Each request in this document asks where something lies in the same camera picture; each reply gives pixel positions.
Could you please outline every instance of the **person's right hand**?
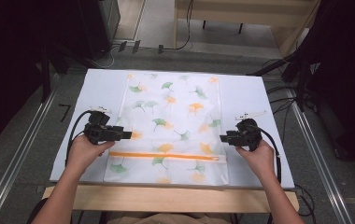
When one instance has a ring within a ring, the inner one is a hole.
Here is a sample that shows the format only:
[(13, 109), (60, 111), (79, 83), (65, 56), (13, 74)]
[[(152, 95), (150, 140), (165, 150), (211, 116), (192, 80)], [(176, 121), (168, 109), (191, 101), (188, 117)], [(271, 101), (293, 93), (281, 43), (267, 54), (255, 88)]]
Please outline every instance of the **person's right hand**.
[(242, 147), (236, 147), (236, 151), (248, 162), (253, 173), (262, 180), (274, 172), (274, 149), (267, 142), (261, 140), (254, 151), (247, 151)]
[(93, 145), (85, 135), (76, 137), (70, 148), (66, 168), (84, 174), (88, 166), (108, 148), (113, 147), (114, 142), (105, 142), (100, 145)]

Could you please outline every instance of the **finger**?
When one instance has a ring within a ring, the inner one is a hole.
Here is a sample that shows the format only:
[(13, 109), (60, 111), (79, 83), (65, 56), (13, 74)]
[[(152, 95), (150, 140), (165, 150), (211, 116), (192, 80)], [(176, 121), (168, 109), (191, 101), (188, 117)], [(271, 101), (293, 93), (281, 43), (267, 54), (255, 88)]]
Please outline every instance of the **finger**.
[(245, 150), (244, 148), (242, 148), (242, 147), (236, 147), (235, 150), (236, 150), (241, 156), (243, 156), (244, 158), (246, 158), (247, 155), (248, 155), (248, 153), (250, 153), (250, 152), (246, 151), (246, 150)]
[(102, 153), (102, 152), (106, 151), (108, 148), (113, 147), (114, 144), (115, 144), (115, 142), (104, 142), (96, 147), (99, 149), (100, 153)]

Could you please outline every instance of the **black equipment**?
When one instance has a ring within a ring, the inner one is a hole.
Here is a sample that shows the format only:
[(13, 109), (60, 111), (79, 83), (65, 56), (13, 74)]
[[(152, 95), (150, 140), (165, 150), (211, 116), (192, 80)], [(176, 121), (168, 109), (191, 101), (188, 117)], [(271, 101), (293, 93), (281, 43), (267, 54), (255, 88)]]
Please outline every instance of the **black equipment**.
[(84, 134), (90, 142), (97, 145), (102, 141), (120, 141), (130, 139), (132, 132), (124, 132), (121, 126), (106, 125), (110, 117), (105, 113), (93, 111), (85, 125)]
[(244, 119), (236, 124), (238, 131), (227, 131), (227, 135), (221, 135), (221, 142), (227, 142), (230, 146), (249, 147), (254, 151), (262, 140), (262, 134), (254, 119)]

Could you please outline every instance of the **wrist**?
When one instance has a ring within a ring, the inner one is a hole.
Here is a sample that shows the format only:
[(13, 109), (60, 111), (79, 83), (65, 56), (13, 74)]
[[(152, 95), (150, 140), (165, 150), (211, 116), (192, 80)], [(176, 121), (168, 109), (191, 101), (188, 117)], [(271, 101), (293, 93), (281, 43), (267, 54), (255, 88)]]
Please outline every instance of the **wrist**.
[(277, 176), (274, 172), (266, 172), (266, 173), (261, 173), (258, 175), (258, 178), (260, 180), (260, 182), (262, 183), (262, 185), (274, 181), (277, 181)]
[(76, 169), (73, 166), (66, 166), (64, 169), (64, 175), (68, 176), (69, 179), (73, 181), (79, 181), (81, 176), (84, 174), (84, 172), (80, 171), (79, 169)]

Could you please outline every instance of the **wooden board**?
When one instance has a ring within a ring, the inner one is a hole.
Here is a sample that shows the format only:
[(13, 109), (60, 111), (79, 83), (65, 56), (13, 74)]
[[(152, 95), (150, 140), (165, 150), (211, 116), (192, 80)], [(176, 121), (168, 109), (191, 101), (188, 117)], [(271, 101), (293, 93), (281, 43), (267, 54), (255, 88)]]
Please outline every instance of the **wooden board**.
[[(43, 198), (54, 187), (46, 188)], [(293, 207), (299, 204), (295, 192), (285, 191)], [(269, 213), (263, 190), (190, 189), (162, 187), (79, 185), (75, 210), (178, 212), (178, 213)]]

